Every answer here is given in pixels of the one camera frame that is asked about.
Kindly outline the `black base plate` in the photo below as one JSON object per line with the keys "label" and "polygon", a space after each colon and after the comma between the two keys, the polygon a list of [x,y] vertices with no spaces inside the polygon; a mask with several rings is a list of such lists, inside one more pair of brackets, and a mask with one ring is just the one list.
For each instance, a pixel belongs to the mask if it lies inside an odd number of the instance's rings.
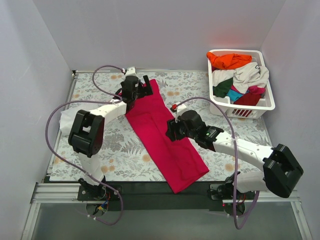
{"label": "black base plate", "polygon": [[111,181],[122,196],[124,210],[210,210],[231,209],[232,199],[219,199],[213,190],[221,181],[197,181],[175,194],[164,181]]}

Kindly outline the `white grey t shirt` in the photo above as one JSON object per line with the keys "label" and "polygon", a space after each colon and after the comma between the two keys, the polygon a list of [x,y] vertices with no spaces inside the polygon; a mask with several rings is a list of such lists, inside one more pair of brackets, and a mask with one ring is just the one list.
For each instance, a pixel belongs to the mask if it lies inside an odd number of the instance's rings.
{"label": "white grey t shirt", "polygon": [[232,79],[235,89],[244,94],[250,87],[264,88],[269,80],[269,70],[265,66],[259,66],[257,62],[250,62],[236,69],[217,69],[212,72],[212,84],[218,84]]}

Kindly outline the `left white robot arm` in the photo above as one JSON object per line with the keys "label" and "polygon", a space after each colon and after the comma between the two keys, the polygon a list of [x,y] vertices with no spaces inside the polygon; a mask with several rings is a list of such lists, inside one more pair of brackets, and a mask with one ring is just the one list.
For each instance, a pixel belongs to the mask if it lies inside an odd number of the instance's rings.
{"label": "left white robot arm", "polygon": [[149,77],[144,75],[143,80],[144,82],[141,82],[135,75],[126,76],[121,82],[121,89],[115,93],[122,97],[122,100],[115,97],[110,104],[90,111],[81,109],[75,115],[68,143],[77,153],[85,171],[85,177],[80,178],[78,182],[95,200],[103,199],[107,193],[106,187],[102,184],[106,180],[98,157],[104,141],[105,125],[129,113],[136,100],[153,94]]}

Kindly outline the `orange t shirt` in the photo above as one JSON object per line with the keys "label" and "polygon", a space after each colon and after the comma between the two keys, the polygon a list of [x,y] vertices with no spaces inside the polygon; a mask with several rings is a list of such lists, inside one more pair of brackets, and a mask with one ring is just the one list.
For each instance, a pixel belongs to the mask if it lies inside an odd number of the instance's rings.
{"label": "orange t shirt", "polygon": [[246,54],[231,53],[217,56],[209,51],[206,57],[211,66],[219,70],[234,70],[252,62],[252,56]]}

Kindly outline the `aluminium frame rail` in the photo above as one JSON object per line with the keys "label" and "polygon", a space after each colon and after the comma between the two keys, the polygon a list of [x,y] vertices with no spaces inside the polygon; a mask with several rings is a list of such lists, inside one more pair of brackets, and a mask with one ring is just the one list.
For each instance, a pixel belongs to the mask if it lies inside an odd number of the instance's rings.
{"label": "aluminium frame rail", "polygon": [[173,194],[164,182],[121,182],[124,212],[112,201],[102,222],[78,183],[39,183],[34,189],[24,240],[310,240],[299,194],[282,199],[260,194],[238,230],[228,215],[230,200],[209,198],[198,182]]}

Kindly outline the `dark red t shirt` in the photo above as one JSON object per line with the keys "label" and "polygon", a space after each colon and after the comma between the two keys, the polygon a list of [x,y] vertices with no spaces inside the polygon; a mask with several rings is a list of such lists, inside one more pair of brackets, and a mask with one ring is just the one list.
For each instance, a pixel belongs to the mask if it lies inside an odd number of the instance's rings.
{"label": "dark red t shirt", "polygon": [[248,92],[244,94],[242,97],[240,97],[238,100],[236,100],[234,104],[241,106],[256,106],[260,99],[260,94],[253,94],[251,92]]}

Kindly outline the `magenta t shirt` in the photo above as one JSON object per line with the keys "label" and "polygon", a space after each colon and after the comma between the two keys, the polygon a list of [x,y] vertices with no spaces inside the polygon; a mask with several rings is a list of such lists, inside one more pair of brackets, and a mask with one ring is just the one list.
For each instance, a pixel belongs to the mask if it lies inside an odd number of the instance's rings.
{"label": "magenta t shirt", "polygon": [[135,101],[126,115],[147,153],[177,194],[209,172],[207,165],[188,138],[172,142],[167,136],[167,121],[173,119],[165,106],[155,79],[153,94]]}

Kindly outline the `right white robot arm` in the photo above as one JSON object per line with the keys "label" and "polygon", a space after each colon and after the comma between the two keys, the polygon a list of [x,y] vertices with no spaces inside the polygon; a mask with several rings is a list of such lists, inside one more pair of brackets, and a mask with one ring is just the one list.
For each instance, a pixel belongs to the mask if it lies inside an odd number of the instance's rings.
{"label": "right white robot arm", "polygon": [[168,120],[165,134],[172,142],[190,138],[203,149],[233,156],[258,168],[255,172],[238,172],[225,181],[227,195],[232,199],[255,191],[288,198],[304,174],[286,145],[263,146],[234,138],[219,127],[207,125],[194,110]]}

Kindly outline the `floral table mat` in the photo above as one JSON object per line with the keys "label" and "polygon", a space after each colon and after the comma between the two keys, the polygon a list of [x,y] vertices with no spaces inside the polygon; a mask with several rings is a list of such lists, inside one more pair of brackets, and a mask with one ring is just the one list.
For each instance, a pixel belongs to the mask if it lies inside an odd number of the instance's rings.
{"label": "floral table mat", "polygon": [[[210,112],[209,77],[202,71],[149,71],[147,76],[155,79],[160,95],[166,104],[187,100],[187,107],[196,110],[207,124],[219,127],[228,132],[235,132],[238,138],[268,146],[271,140],[262,118],[230,118]],[[72,90],[71,100],[74,107],[81,107],[82,100],[88,100],[88,107],[94,108],[94,101],[108,101],[110,94],[120,88],[123,75],[118,72],[100,71],[78,73]],[[198,153],[209,171],[201,181],[223,181],[230,176],[235,167],[243,172],[253,172],[255,167],[245,161],[235,161],[230,155],[211,152],[200,147]],[[61,136],[56,144],[56,157],[50,171],[51,181],[77,181],[83,173],[77,169],[80,160],[68,138]],[[103,145],[98,153],[101,170],[107,181],[146,181],[161,182],[164,180],[150,155],[125,117],[108,123],[105,126]]]}

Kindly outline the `teal t shirt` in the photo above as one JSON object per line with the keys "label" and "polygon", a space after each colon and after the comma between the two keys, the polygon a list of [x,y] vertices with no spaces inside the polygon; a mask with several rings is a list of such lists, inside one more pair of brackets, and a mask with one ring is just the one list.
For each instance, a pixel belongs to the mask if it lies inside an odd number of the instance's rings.
{"label": "teal t shirt", "polygon": [[229,97],[231,102],[236,102],[238,99],[240,99],[244,94],[239,93],[235,90],[230,89],[228,93],[226,94],[227,97]]}

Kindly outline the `folded white t shirt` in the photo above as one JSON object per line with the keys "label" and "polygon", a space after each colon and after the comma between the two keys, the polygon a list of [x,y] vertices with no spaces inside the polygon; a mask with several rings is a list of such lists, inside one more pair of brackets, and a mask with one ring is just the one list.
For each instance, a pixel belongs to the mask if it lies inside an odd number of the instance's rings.
{"label": "folded white t shirt", "polygon": [[80,109],[81,106],[77,105],[61,112],[59,130],[61,131],[62,136],[68,136],[70,134],[76,114]]}

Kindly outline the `pink garment in basket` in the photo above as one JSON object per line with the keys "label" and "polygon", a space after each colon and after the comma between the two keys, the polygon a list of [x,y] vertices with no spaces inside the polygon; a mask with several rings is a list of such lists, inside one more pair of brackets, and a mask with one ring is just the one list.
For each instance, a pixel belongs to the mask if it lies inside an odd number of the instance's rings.
{"label": "pink garment in basket", "polygon": [[266,92],[266,89],[264,87],[253,85],[248,88],[248,91],[253,95],[263,95]]}

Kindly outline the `dark green t shirt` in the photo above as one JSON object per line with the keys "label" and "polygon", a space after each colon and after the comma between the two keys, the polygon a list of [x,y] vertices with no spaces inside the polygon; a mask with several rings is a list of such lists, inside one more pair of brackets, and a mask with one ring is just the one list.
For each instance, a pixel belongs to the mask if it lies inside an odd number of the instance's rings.
{"label": "dark green t shirt", "polygon": [[213,95],[218,98],[225,98],[227,93],[230,91],[232,85],[233,85],[233,78],[229,78],[227,80],[220,82],[217,86],[214,86],[212,88]]}

